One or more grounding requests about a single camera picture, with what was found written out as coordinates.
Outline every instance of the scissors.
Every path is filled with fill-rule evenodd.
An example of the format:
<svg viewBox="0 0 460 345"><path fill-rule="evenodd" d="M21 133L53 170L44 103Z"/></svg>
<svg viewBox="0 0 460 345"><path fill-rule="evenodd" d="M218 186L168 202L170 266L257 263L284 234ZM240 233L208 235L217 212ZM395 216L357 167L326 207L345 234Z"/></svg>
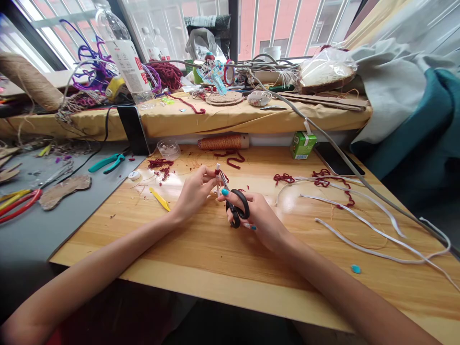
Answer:
<svg viewBox="0 0 460 345"><path fill-rule="evenodd" d="M239 228L240 227L240 218L241 219L247 219L249 218L249 204L248 204L248 200L246 199L246 197L244 196L244 194L242 192L240 192L238 189L232 189L230 190L229 188L229 185L227 184L227 179L225 178L225 175L224 173L222 172L222 170L220 171L220 178L222 179L222 181L224 182L224 185L225 185L225 188L229 191L231 191L232 193L236 194L238 196L238 198L240 198L241 202L243 203L244 205L244 211L239 208L239 207L236 207L235 205L233 205L230 201L227 200L227 202L225 203L225 210L227 211L228 209L230 209L230 212L231 214L233 215L233 222L231 222L231 226L235 229Z"/></svg>
<svg viewBox="0 0 460 345"><path fill-rule="evenodd" d="M73 166L73 161L69 161L68 163L64 164L64 166L61 169L59 169L56 173L51 175L51 177L49 177L45 182L43 182L43 184L40 187L38 187L35 190L22 189L20 191L5 195L3 198L1 198L0 201L7 200L7 199L10 199L10 200L5 202L0 207L0 224L15 218L16 216L22 214L23 212L31 208L32 205L35 204L35 202L37 202L37 200L40 199L40 197L42 196L43 188L48 186L50 183L53 183L55 180L57 180L62 175L68 173L72 169L72 166ZM32 200L30 200L27 204L22 206L20 209L14 211L10 215L3 217L3 215L15 209L20 204L23 204L30 198L32 198Z"/></svg>
<svg viewBox="0 0 460 345"><path fill-rule="evenodd" d="M96 172L98 171L100 168L102 168L103 166L107 165L108 163L112 163L113 161L115 163L113 163L111 166L108 167L108 169L104 170L104 175L107 175L108 173L111 173L113 170L115 170L115 168L121 164L121 162L123 162L125 159L126 159L126 155L131 151L131 148L128 146L126 149L123 150L122 153L117 153L117 154L114 154L113 156L110 156L108 158L105 158L99 162L97 162L96 164L94 164L92 167L90 167L88 169L88 171L90 173L93 173L93 172Z"/></svg>

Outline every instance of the scissor handle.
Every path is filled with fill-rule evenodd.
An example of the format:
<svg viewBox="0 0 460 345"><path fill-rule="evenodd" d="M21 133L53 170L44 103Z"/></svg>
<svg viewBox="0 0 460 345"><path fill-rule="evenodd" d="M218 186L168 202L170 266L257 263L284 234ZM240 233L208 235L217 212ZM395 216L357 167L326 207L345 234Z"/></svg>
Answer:
<svg viewBox="0 0 460 345"><path fill-rule="evenodd" d="M41 189L35 189L33 192L31 192L30 194L24 196L22 199L16 201L14 204L11 204L9 205L7 208L4 208L2 211L0 211L0 216L3 216L4 214L10 212L12 209L18 207L20 204L24 203L25 201L29 200L30 198L32 198L32 200L30 200L27 204L25 204L24 206L22 206L20 209L18 209L17 211L11 213L10 215L7 215L3 218L0 218L0 224L8 221L8 220L11 220L13 219L14 217L20 215L21 213L23 213L24 211L28 210L30 207L32 207L33 204L35 204L35 202L40 199L40 197L42 196L43 194L43 190Z"/></svg>
<svg viewBox="0 0 460 345"><path fill-rule="evenodd" d="M90 173L93 173L93 172L96 172L98 171L100 168L102 168L103 166L106 166L108 163L112 163L113 161L116 161L118 159L118 156L119 154L114 154L113 156L110 156L108 158L105 158L99 162L97 162L96 164L94 164L92 167L90 167L88 169L88 171Z"/></svg>
<svg viewBox="0 0 460 345"><path fill-rule="evenodd" d="M244 205L244 211L242 209L240 209L239 207L236 207L234 206L231 202L227 201L225 203L225 210L228 210L230 209L230 212L232 213L233 215L233 222L230 222L230 225L237 229L240 227L240 218L241 219L248 219L249 216L250 216L250 213L249 213L249 204L248 204L248 200L246 199L246 197L244 196L244 194L239 191L238 189L232 189L231 190L232 193L236 194L241 202L243 203Z"/></svg>
<svg viewBox="0 0 460 345"><path fill-rule="evenodd" d="M113 170L115 170L115 168L120 165L120 163L122 161L124 161L126 158L124 157L124 155L122 154L119 154L118 157L116 158L116 161L115 163L113 163L111 166L109 166L109 168L107 170L104 170L104 175L107 175L108 173L111 173Z"/></svg>

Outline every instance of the scissor blade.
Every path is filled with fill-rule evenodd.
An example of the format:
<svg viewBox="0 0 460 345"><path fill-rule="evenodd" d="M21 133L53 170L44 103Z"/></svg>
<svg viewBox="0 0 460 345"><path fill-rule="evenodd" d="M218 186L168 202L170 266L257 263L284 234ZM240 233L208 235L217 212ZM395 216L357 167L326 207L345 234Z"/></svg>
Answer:
<svg viewBox="0 0 460 345"><path fill-rule="evenodd" d="M225 188L227 190L230 190L229 185L227 184L227 179L225 178L225 175L222 170L220 171L220 178L224 182Z"/></svg>

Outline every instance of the pliers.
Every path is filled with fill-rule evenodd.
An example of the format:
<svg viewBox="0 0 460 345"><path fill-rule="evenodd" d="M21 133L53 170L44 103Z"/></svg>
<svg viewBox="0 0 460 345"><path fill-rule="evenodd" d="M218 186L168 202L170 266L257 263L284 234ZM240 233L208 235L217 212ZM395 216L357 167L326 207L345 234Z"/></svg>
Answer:
<svg viewBox="0 0 460 345"><path fill-rule="evenodd" d="M126 149L123 150L122 153L117 153L111 157L108 157L108 158L105 158L103 159L102 161L99 161L97 162L96 164L94 164L92 167L90 167L88 169L88 171L90 173L93 173L93 172L96 172L98 171L100 168L102 168L103 166L109 164L109 163L112 163L113 161L115 163L113 163L111 166L108 167L108 169L104 170L104 175L107 175L108 173L111 173L113 170L115 170L115 168L121 164L121 162L123 162L125 159L126 159L126 155L131 151L131 148L128 146Z"/></svg>

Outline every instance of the smartphone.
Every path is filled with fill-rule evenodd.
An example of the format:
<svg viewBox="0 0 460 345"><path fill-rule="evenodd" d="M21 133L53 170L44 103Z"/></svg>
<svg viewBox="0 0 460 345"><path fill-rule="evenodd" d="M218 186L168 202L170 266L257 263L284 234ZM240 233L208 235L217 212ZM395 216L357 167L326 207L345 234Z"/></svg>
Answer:
<svg viewBox="0 0 460 345"><path fill-rule="evenodd" d="M356 176L329 142L317 143L313 149L334 175ZM351 161L353 166L358 170L358 172L364 176L365 172L346 153L345 155Z"/></svg>

